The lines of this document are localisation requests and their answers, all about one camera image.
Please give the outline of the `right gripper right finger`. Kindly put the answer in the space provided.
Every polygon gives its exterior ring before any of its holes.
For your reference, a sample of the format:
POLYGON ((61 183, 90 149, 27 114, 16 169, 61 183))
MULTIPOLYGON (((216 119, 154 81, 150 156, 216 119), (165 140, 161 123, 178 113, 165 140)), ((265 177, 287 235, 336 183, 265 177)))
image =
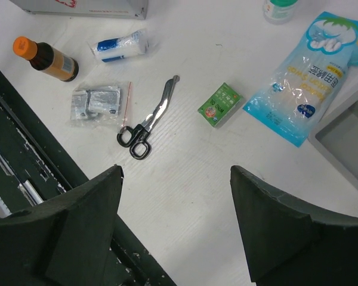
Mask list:
POLYGON ((230 171, 252 282, 358 285, 358 217, 301 200, 240 166, 230 171))

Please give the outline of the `grey plastic divider tray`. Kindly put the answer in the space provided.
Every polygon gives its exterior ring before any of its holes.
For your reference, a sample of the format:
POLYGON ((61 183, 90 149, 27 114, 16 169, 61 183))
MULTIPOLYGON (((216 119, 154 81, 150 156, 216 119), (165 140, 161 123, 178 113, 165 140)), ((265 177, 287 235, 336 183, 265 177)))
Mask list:
POLYGON ((358 96, 321 120, 308 140, 358 190, 358 96))

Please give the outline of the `small green box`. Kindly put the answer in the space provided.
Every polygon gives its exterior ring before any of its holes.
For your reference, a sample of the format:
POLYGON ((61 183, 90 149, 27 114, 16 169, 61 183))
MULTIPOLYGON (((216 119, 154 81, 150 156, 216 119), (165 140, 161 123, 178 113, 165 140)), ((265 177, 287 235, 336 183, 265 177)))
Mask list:
POLYGON ((224 82, 197 110, 216 128, 227 115, 242 101, 243 96, 224 82))

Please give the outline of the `blue cotton swab bag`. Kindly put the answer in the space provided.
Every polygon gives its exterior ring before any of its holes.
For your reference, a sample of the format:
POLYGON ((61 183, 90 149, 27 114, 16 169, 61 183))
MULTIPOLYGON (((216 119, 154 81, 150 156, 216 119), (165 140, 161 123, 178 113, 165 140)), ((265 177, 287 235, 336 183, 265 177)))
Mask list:
POLYGON ((243 109, 300 147, 358 66, 358 21, 323 12, 243 109))

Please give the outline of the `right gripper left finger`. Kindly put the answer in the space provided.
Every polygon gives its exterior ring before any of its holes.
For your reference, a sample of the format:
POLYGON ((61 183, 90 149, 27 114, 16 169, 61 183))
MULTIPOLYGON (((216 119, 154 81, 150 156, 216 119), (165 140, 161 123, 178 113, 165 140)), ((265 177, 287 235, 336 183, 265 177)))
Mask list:
POLYGON ((123 170, 0 218, 0 285, 101 285, 123 170))

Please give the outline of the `black handled bandage scissors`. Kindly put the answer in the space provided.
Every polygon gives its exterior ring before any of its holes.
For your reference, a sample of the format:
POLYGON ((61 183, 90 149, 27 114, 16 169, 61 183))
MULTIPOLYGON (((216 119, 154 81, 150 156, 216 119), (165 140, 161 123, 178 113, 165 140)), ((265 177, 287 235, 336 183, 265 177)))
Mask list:
POLYGON ((130 155, 134 159, 143 160, 150 154, 152 148, 147 142, 147 139, 149 138, 153 128, 165 114, 174 93, 175 85, 179 81, 179 75, 175 75, 166 81, 159 104, 142 123, 136 125, 134 128, 124 126, 118 132, 118 144, 124 148, 128 148, 130 155))

